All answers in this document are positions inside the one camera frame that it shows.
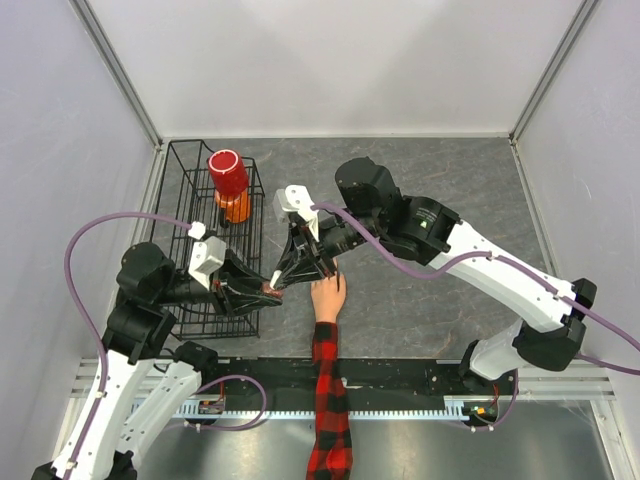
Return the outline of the white nail polish cap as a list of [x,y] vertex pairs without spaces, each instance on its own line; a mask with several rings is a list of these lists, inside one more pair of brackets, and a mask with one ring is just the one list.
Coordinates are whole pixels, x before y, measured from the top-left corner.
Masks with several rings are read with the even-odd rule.
[[275,271],[273,272],[273,275],[272,275],[271,280],[270,280],[270,282],[269,282],[269,286],[270,286],[270,288],[271,288],[271,289],[276,290],[276,288],[277,288],[277,282],[278,282],[278,280],[279,280],[279,278],[280,278],[281,274],[282,274],[282,271],[281,271],[281,270],[275,270]]

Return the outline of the red plaid sleeve forearm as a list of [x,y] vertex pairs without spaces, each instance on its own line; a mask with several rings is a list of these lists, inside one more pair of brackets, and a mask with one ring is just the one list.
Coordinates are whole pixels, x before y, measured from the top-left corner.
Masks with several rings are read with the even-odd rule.
[[353,466],[346,388],[338,369],[338,327],[317,323],[312,339],[316,371],[315,442],[306,479],[348,479]]

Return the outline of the mannequin hand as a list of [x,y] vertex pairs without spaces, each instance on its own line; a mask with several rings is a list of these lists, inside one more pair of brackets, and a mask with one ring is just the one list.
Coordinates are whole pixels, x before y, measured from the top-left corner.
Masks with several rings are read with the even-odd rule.
[[335,324],[346,300],[346,278],[338,274],[315,281],[311,284],[310,294],[315,321]]

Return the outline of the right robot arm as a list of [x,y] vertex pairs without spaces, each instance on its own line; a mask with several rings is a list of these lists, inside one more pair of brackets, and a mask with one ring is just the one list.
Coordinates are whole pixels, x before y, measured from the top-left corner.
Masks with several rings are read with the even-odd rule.
[[467,347],[457,371],[465,391],[481,393],[528,365],[561,372],[576,358],[597,292],[593,282],[568,282],[531,267],[438,201],[402,194],[390,171],[368,157],[342,164],[335,182],[343,208],[314,202],[302,185],[276,192],[274,210],[289,236],[272,289],[333,276],[335,257],[371,243],[414,278],[450,274],[517,314],[513,325]]

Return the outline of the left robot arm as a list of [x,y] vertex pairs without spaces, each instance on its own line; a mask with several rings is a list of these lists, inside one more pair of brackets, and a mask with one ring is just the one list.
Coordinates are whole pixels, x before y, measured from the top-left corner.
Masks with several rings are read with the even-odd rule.
[[116,305],[100,339],[106,356],[66,445],[35,469],[35,479],[136,478],[178,408],[196,392],[216,388],[216,352],[186,342],[147,399],[133,405],[177,322],[173,307],[208,305],[219,315],[242,316],[282,303],[267,279],[215,237],[194,244],[186,270],[152,242],[134,245],[122,257],[116,282]]

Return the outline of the glitter nail polish bottle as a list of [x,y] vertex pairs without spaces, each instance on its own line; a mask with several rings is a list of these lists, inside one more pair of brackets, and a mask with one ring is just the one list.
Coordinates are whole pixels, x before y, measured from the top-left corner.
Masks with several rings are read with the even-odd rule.
[[270,285],[269,281],[266,281],[266,282],[264,282],[262,284],[261,291],[265,295],[269,295],[269,296],[274,297],[274,298],[281,298],[283,296],[283,291],[273,288]]

